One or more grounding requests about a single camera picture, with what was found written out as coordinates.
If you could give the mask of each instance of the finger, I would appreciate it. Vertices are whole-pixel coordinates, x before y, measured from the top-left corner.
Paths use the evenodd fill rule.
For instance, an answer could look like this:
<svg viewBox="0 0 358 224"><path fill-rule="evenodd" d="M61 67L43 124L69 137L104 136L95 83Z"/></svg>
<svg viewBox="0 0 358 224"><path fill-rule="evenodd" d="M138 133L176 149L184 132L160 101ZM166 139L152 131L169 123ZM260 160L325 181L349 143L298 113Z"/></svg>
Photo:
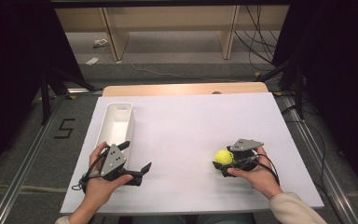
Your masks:
<svg viewBox="0 0 358 224"><path fill-rule="evenodd" d="M234 168L228 168L227 169L227 172L231 175L234 175L234 176L239 176L239 177L242 177L242 178L245 178L248 176L248 173L246 171L243 171L243 170L237 170L237 169L234 169Z"/></svg>
<svg viewBox="0 0 358 224"><path fill-rule="evenodd" d="M271 164L270 164L269 160L267 159L267 152L264 150L264 148L263 147L258 147L256 149L256 151L257 151L257 154L264 155L264 156L259 156L258 161L260 163L263 163L263 164L267 165L267 167L271 168Z"/></svg>
<svg viewBox="0 0 358 224"><path fill-rule="evenodd" d="M102 142L100 145L98 145L89 155L89 166L92 165L92 163L98 158L98 156L101 154L101 151L107 147L106 142Z"/></svg>
<svg viewBox="0 0 358 224"><path fill-rule="evenodd" d="M112 181L112 188L117 189L120 186L127 184L130 180L132 180L132 175L122 175L121 177L117 178L116 180Z"/></svg>

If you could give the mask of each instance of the hand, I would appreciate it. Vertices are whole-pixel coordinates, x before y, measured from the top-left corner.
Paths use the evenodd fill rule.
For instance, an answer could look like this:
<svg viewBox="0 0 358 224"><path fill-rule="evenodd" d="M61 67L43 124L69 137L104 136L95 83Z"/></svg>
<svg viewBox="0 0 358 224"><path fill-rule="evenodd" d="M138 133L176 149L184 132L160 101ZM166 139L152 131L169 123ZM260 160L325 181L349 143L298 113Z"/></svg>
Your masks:
<svg viewBox="0 0 358 224"><path fill-rule="evenodd" d="M267 156L266 151L262 147L258 147L256 151L257 154ZM271 164L266 157L259 156L258 161L271 168ZM279 193L283 193L281 187L276 182L275 177L272 175L272 173L270 173L266 168L263 168L259 165L257 165L254 170L249 172L237 170L234 168L228 168L227 171L231 175L239 176L249 181L249 183L254 189L260 191L268 199L271 199L273 196Z"/></svg>
<svg viewBox="0 0 358 224"><path fill-rule="evenodd" d="M89 155L89 166L94 163L94 161L101 154L101 151L106 147L107 144L103 142L92 151ZM94 166L93 170L99 170L100 167L101 163L98 162ZM131 175L122 175L114 181L107 181L101 177L91 178L87 184L86 196L76 211L69 216L69 222L71 224L88 223L98 209L107 203L113 191L130 180L132 180Z"/></svg>

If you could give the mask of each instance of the wrist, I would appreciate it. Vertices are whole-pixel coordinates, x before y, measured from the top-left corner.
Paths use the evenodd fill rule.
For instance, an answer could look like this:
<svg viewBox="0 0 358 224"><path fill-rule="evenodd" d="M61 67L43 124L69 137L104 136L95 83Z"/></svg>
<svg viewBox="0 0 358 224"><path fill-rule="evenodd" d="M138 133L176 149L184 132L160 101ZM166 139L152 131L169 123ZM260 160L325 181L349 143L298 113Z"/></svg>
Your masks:
<svg viewBox="0 0 358 224"><path fill-rule="evenodd" d="M71 216L69 216L69 223L89 223L95 213L97 213L98 209L100 209L100 206L96 206L86 201L83 201L81 205L79 205L78 208L75 210L75 212Z"/></svg>
<svg viewBox="0 0 358 224"><path fill-rule="evenodd" d="M279 187L279 185L276 185L261 191L261 193L270 200L275 195L283 193L283 190L281 189L281 187Z"/></svg>

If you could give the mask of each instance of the black cable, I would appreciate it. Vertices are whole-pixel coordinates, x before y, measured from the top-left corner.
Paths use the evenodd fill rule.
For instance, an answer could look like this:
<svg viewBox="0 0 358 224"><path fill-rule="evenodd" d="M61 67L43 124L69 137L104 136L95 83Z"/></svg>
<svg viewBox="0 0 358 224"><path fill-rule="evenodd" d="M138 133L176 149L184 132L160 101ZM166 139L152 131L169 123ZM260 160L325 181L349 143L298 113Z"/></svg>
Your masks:
<svg viewBox="0 0 358 224"><path fill-rule="evenodd" d="M253 54L255 54L256 56L258 56L259 58L263 59L264 61L266 61L267 63L271 63L271 61L269 59L266 59L265 57L263 57L261 54L259 54L257 51L255 51L254 49L252 49L248 44L245 43L245 41L242 40L242 38L238 35L237 32L235 32L235 35L237 36L237 38L240 40L240 42L249 50L251 51Z"/></svg>
<svg viewBox="0 0 358 224"><path fill-rule="evenodd" d="M246 33L246 31L243 31L243 32L244 32L250 39L253 39L251 36L248 35L248 33ZM260 42L259 40L256 40L256 39L254 39L254 42L256 42L256 43L258 43L258 44L266 44L266 45L268 45L268 46L270 46L270 47L272 47L272 48L276 48L276 46L273 46L273 45L268 44L268 43Z"/></svg>
<svg viewBox="0 0 358 224"><path fill-rule="evenodd" d="M278 177L278 174L275 174L274 171L272 171L271 168L267 167L267 165L265 165L265 164L263 164L263 163L261 163L261 162L259 162L259 161L252 161L252 163L255 163L255 164L257 164L257 165L259 165L259 166L265 168L266 170L268 170L268 171L274 176L275 181L277 182L277 184L278 184L278 185L281 184L281 183L280 183L280 180L279 180L279 177Z"/></svg>
<svg viewBox="0 0 358 224"><path fill-rule="evenodd" d="M258 68L258 67L256 67L256 66L252 63L251 52L252 52L254 55L256 55L256 56L258 56L259 58L261 58L261 59L263 59L264 61L266 61L267 63L271 63L271 61L270 61L269 59L266 59L265 57L261 56L257 51L255 51L254 49L252 49L251 46L249 46L248 44L246 44L245 41L243 41L243 40L241 39L241 37L237 34L237 32L234 32L234 33L235 33L235 35L238 37L238 39L240 40L240 42L249 50L249 64L250 64L253 68L255 68L255 69L257 69L257 70L260 70L260 71L266 71L266 72L271 71L271 70L268 70L268 69Z"/></svg>
<svg viewBox="0 0 358 224"><path fill-rule="evenodd" d="M264 43L263 44L263 49L264 51L266 52L268 58L271 60L271 58L269 57L269 54L268 52L271 54L271 56L273 57L273 53L271 52L271 50L269 49L269 46L266 46L267 49L268 49L268 52L267 50L265 49L265 45L267 44L266 40L264 39L263 35L261 34L261 31L260 31L260 16L261 16L261 6L257 6L257 23L255 22L255 19L254 17L252 16L252 13L251 11L249 10L248 6L246 6L246 10L248 11L249 13L249 16L251 17L251 20L255 26L255 33L254 33L254 37L253 39L255 39L255 34L259 34L260 35L260 40Z"/></svg>
<svg viewBox="0 0 358 224"><path fill-rule="evenodd" d="M99 176L94 176L94 177L90 177L91 171L92 169L95 167L95 165L104 157L106 157L108 153L108 150L106 150L104 153L101 153L97 159L95 159L95 161L91 164L91 166L89 167L88 171L86 172L86 174L84 176L82 176L79 180L79 183L77 185L73 185L72 189L73 190L81 190L83 189L82 185L86 185L87 182L89 181L89 179L94 178L94 177L99 177Z"/></svg>
<svg viewBox="0 0 358 224"><path fill-rule="evenodd" d="M272 33L272 31L269 31L269 33L272 35L272 37L274 37L275 41L277 41L277 42L278 42L278 38L277 38L277 37L275 37L275 35Z"/></svg>
<svg viewBox="0 0 358 224"><path fill-rule="evenodd" d="M293 110L293 109L296 109L296 106L295 105L291 105L289 107L287 107L286 109L284 109L281 114L284 115L285 113L287 113L288 111L290 110Z"/></svg>
<svg viewBox="0 0 358 224"><path fill-rule="evenodd" d="M315 181L312 180L312 182L319 188L322 190L322 192L324 193L324 195L326 196L327 201L330 203L331 207L333 208L334 213L336 214L336 217L339 220L339 223L343 224L343 221L341 220L341 216L339 215L336 207L333 205L333 202L331 202L330 197L327 194L327 190L325 189L325 185L324 185L324 165L325 165L325 155L326 155L326 148L325 148L325 144L324 144L324 139L322 134L318 131L318 129L316 129L314 126L304 122L304 121L295 121L295 120L290 120L290 121L285 121L286 123L300 123L303 124L307 127L311 127L314 131L316 131L317 134L319 134L319 137L322 141L322 149L323 149L323 157L322 157L322 167L321 167L321 183L322 185L318 185Z"/></svg>
<svg viewBox="0 0 358 224"><path fill-rule="evenodd" d="M275 168L275 165L274 165L274 163L272 162L272 160L270 160L266 155L263 155L263 154L257 154L257 156L263 156L263 157L267 158L267 160L269 161L269 163L271 163L272 168L274 168L274 172L275 172L276 176L278 176L277 168Z"/></svg>

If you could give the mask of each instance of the yellow ball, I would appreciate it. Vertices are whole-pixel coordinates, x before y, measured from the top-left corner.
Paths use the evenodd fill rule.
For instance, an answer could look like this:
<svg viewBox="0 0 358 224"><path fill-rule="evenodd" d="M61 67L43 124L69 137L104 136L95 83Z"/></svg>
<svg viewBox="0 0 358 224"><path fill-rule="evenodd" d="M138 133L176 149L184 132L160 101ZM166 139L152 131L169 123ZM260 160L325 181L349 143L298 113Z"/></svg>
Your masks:
<svg viewBox="0 0 358 224"><path fill-rule="evenodd" d="M221 149L214 155L215 162L218 162L222 165L229 165L233 162L233 155L227 149Z"/></svg>

